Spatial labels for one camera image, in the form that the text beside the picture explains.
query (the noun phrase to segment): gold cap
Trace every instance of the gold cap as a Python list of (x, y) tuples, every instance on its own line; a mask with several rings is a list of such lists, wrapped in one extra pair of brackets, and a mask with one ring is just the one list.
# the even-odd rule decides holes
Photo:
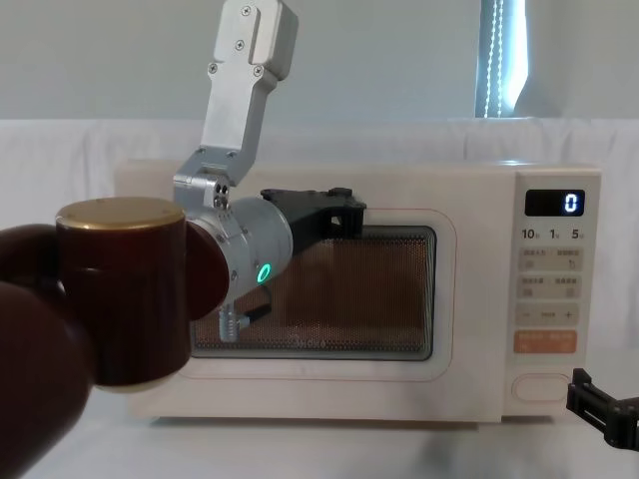
[(104, 198), (69, 205), (56, 216), (62, 227), (78, 230), (143, 230), (181, 221), (184, 211), (158, 198)]

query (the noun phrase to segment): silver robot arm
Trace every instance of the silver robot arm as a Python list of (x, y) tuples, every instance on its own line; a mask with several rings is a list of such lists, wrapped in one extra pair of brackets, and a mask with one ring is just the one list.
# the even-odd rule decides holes
[(214, 239), (228, 270), (220, 336), (237, 340), (247, 319), (234, 301), (282, 272), (293, 235), (282, 212), (260, 198), (229, 201), (256, 159), (267, 96), (289, 74), (298, 17), (282, 0), (227, 0), (214, 61), (211, 97), (200, 147), (174, 176), (176, 202), (188, 220)]
[(269, 93), (291, 69), (298, 17), (282, 0), (227, 0), (209, 64), (201, 146), (175, 176), (178, 203), (223, 207), (255, 162)]

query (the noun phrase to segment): window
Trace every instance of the window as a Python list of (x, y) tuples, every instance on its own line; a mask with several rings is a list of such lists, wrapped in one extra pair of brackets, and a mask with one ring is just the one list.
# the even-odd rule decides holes
[(526, 0), (481, 0), (475, 117), (510, 117), (527, 78)]

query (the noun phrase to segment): green led light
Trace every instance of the green led light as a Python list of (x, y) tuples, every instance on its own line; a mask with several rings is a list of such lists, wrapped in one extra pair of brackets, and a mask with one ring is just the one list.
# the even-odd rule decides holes
[(264, 281), (269, 279), (270, 275), (271, 275), (271, 265), (266, 263), (264, 266), (262, 266), (262, 269), (260, 269), (260, 272), (258, 273), (258, 283), (262, 284)]

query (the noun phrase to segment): number 0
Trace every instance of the number 0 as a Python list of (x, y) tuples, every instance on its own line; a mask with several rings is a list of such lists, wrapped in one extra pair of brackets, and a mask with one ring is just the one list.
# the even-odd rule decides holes
[(566, 203), (563, 206), (563, 209), (567, 213), (575, 213), (579, 208), (579, 198), (574, 193), (570, 193), (566, 195)]

